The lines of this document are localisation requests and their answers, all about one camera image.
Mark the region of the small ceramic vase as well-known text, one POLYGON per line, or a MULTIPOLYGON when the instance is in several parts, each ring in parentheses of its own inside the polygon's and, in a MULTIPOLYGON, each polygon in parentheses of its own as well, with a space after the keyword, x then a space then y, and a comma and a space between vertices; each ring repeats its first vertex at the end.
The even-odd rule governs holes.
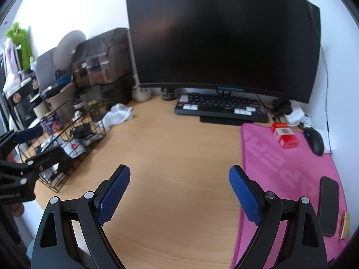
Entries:
POLYGON ((138 75, 134 75, 135 86, 133 89, 133 98, 137 102, 145 102, 151 99, 151 90, 149 88, 140 87, 138 75))

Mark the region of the white sachet red logo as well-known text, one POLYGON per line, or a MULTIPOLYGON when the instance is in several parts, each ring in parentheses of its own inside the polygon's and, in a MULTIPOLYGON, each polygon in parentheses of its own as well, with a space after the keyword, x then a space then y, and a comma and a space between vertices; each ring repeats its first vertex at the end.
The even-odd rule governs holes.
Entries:
POLYGON ((84 145, 77 139, 63 141, 60 146, 70 158, 77 158, 86 151, 84 145))

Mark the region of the gold lipstick tube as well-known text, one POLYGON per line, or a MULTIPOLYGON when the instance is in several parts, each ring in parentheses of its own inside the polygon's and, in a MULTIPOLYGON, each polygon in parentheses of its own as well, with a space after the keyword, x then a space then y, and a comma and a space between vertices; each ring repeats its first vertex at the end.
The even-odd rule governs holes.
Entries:
POLYGON ((346 211, 343 214, 343 218, 341 221, 341 230, 339 234, 339 240, 346 239, 349 235, 350 230, 350 214, 346 211))

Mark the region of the black curved monitor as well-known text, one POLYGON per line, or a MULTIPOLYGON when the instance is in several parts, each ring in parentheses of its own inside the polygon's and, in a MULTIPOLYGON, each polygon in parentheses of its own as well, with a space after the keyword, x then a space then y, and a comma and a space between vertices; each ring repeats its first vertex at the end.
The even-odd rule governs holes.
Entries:
POLYGON ((126 0, 139 82, 308 103, 320 9, 308 0, 126 0))

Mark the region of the dark glass jar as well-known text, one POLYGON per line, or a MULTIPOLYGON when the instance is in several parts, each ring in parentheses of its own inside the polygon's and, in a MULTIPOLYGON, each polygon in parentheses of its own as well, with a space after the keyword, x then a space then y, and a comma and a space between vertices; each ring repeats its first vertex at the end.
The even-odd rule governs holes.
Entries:
POLYGON ((162 92, 162 99, 164 101, 173 101, 178 98, 176 88, 163 87, 163 88, 161 88, 161 92, 162 92))

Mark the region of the red cigarette pack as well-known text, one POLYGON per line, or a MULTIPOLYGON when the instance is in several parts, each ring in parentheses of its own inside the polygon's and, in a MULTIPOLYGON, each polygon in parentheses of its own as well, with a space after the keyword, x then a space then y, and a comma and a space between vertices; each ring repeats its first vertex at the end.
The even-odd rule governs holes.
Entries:
POLYGON ((296 148, 299 141, 295 133, 286 123, 273 123, 271 130, 282 149, 296 148))

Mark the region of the white round fan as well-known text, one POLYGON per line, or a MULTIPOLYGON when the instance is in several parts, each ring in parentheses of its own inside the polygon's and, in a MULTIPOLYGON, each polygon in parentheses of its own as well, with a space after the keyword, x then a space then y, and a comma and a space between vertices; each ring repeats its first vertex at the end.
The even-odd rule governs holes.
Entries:
POLYGON ((66 34, 54 51, 54 66, 58 70, 68 70, 77 46, 86 41, 82 31, 74 30, 66 34))

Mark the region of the green plush toy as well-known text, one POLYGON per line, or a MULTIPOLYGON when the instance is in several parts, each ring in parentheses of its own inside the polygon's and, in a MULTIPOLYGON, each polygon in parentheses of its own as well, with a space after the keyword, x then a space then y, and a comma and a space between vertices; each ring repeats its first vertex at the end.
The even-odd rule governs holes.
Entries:
POLYGON ((26 30, 20 28, 18 22, 14 22, 11 28, 6 31, 5 36, 10 38, 17 47, 20 46, 22 70, 28 71, 31 68, 30 58, 32 57, 32 50, 26 30))

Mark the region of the crumpled white tissue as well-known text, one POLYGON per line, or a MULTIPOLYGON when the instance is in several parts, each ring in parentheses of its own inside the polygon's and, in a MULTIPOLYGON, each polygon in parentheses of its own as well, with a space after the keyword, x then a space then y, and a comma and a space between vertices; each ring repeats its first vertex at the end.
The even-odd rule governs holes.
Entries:
POLYGON ((110 130, 111 126, 122 124, 133 118, 132 108, 117 103, 105 114, 102 119, 103 128, 106 132, 110 130))

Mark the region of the blue luncheon meat tin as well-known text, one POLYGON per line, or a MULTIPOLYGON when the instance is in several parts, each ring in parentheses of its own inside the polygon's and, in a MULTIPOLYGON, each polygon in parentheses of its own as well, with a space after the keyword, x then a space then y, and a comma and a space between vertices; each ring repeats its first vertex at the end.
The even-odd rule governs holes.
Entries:
POLYGON ((44 131, 51 136, 63 129, 63 124, 56 111, 48 112, 41 120, 44 131))

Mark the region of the smoky acrylic organizer box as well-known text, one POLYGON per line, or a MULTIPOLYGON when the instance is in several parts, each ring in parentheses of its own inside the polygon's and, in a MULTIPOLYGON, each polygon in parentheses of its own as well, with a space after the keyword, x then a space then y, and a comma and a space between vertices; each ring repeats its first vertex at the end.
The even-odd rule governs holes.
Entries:
POLYGON ((128 30, 115 28, 80 43, 71 70, 83 101, 128 104, 135 85, 128 30))

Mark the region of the black smartphone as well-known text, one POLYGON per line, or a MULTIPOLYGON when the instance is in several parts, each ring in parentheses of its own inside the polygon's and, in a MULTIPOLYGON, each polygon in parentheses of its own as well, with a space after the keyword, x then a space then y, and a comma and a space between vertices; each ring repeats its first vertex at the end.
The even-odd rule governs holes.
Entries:
POLYGON ((320 198, 317 218, 323 236, 333 237, 335 235, 338 212, 339 184, 327 176, 322 176, 320 179, 320 198))

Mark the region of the black computer mouse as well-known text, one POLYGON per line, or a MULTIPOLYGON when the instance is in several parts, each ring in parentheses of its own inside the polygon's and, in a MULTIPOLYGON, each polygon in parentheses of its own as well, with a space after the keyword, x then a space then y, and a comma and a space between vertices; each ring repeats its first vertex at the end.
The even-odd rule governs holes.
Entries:
POLYGON ((317 156, 323 156, 324 142, 320 133, 314 128, 303 128, 302 130, 311 151, 317 156))

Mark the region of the dark mechanical keyboard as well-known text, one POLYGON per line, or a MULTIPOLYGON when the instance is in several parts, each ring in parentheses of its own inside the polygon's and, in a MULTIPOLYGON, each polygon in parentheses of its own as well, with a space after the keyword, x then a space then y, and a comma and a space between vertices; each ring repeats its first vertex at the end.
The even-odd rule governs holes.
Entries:
POLYGON ((186 93, 180 96, 174 112, 178 115, 225 118, 259 123, 269 121, 265 106, 259 100, 229 95, 186 93))

